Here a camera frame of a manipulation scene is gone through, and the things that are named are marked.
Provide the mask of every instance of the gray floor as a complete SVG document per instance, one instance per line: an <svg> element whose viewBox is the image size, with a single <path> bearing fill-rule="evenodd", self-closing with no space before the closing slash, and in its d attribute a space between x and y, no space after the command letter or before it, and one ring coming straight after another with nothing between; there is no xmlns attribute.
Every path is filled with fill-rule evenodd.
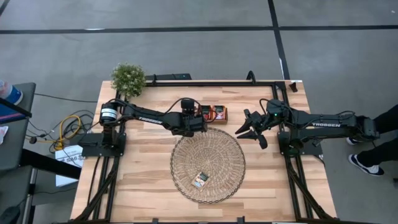
<svg viewBox="0 0 398 224"><path fill-rule="evenodd" d="M395 0L277 0L275 8L280 26L398 24ZM0 29L271 24L267 1L260 0L11 0L0 18ZM291 79L304 81L312 113L354 110L373 118L397 103L398 30L281 33ZM273 31L0 35L0 49L1 79L36 82L38 93L84 100L97 99L101 81L119 62L142 65L148 74L191 73L194 79L244 78L248 70L257 79L282 78ZM94 108L37 96L32 122L48 129L76 110ZM47 146L25 146L48 153ZM346 161L371 145L348 147L336 139L322 146L338 216L396 223L392 177L398 177L398 163L383 164L387 174L371 177ZM66 221L72 203L70 197L38 206L35 223Z"/></svg>

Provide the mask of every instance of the potted plant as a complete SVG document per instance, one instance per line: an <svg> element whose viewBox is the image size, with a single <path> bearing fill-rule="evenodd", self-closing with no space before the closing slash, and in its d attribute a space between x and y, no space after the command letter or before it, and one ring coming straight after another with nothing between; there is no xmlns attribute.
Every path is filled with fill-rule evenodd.
<svg viewBox="0 0 398 224"><path fill-rule="evenodd" d="M113 69L112 88L119 91L129 99L132 96L139 96L146 85L145 72L141 66L120 63Z"/></svg>

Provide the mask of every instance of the black and white shoe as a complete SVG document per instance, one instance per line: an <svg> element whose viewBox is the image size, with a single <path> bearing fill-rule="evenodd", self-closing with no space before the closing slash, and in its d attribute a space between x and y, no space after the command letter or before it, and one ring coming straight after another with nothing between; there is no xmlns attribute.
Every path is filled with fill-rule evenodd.
<svg viewBox="0 0 398 224"><path fill-rule="evenodd" d="M362 164L358 161L358 159L356 158L356 156L357 156L357 155L354 155L354 154L351 154L351 155L348 156L348 160L349 160L349 162L350 162L352 165L354 165L354 166L360 168L363 172L365 172L365 173L367 173L367 174L369 174L369 175L375 176L375 177L379 177L379 176L381 176L381 175L384 174L384 170L383 170L382 168L380 168L379 165L374 165L374 166L371 166L371 167L366 167L366 166L362 165Z"/></svg>
<svg viewBox="0 0 398 224"><path fill-rule="evenodd" d="M346 141L347 141L347 143L348 143L350 146L355 146L356 144L360 143L360 141L357 141L357 140L355 140L355 139L353 139L353 138L346 138Z"/></svg>

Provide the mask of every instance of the round wicker tray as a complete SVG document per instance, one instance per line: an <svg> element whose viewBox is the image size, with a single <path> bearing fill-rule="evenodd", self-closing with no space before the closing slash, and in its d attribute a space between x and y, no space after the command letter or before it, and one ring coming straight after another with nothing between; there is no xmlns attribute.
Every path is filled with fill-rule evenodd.
<svg viewBox="0 0 398 224"><path fill-rule="evenodd" d="M246 163L234 137L208 128L192 138L181 138L175 145L170 165L175 186L184 196L198 203L217 203L239 189ZM209 177L202 191L192 185L200 172Z"/></svg>

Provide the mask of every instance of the wooden table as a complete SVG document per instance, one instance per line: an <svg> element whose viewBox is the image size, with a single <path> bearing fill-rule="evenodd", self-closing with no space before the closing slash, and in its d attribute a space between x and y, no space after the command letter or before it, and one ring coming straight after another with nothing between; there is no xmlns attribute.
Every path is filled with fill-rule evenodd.
<svg viewBox="0 0 398 224"><path fill-rule="evenodd" d="M297 83L297 89L296 93L287 90L291 107L309 112L303 83ZM95 121L99 120L101 105L114 98L115 94L110 82L103 82ZM203 105L225 105L228 108L228 124L209 126L236 136L234 132L244 123L243 109L260 112L259 99L271 99L272 90L267 86L147 87L141 96L130 102L152 110L165 111L181 97L194 98ZM101 130L101 126L96 126L94 132ZM175 188L171 178L170 155L180 137L172 136L156 124L127 122L127 145L119 166L111 221L150 222L152 218L159 218L160 222L231 222L243 215L246 221L295 220L285 162L279 154L277 131L275 127L263 132L268 140L268 148L265 150L260 148L258 141L238 139L246 158L243 184L224 202L205 205L185 198ZM327 213L335 216L323 164L314 156L302 156L302 160L309 191ZM87 158L84 162L71 218L77 217L86 206L95 162L94 157ZM98 166L95 177L93 195L98 186L100 169L101 165ZM105 197L102 199L100 218L104 217L107 195ZM304 217L305 209L299 190L298 197L301 199L300 207Z"/></svg>

